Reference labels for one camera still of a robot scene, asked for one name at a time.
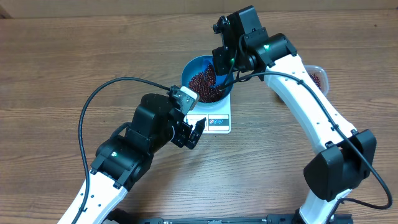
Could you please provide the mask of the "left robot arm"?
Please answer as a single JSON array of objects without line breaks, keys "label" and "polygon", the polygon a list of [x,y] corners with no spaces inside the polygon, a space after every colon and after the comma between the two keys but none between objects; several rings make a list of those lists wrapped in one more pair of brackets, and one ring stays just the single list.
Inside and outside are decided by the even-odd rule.
[{"label": "left robot arm", "polygon": [[184,121],[199,96],[182,88],[168,95],[146,94],[130,123],[102,143],[85,182],[60,223],[102,223],[133,185],[149,170],[154,154],[168,142],[193,149],[204,129]]}]

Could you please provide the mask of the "blue plastic scoop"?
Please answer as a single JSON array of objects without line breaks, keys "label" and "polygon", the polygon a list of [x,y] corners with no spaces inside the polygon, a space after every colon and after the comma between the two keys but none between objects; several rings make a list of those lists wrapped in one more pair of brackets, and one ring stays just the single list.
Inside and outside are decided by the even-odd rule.
[{"label": "blue plastic scoop", "polygon": [[227,79],[227,73],[224,75],[217,75],[215,73],[215,67],[211,57],[203,59],[202,69],[203,73],[205,74],[205,80],[208,80],[210,82],[210,86],[212,87],[222,85]]}]

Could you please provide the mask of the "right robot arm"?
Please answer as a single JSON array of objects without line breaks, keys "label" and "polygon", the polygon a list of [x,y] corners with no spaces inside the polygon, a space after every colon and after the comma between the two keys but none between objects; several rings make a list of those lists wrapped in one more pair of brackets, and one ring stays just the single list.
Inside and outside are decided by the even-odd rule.
[{"label": "right robot arm", "polygon": [[310,191],[292,221],[336,223],[338,204],[370,175],[375,136],[358,131],[334,109],[291,41],[281,33],[269,35],[254,7],[220,17],[213,31],[223,43],[212,51],[216,73],[259,77],[287,105],[312,145],[315,157],[303,171]]}]

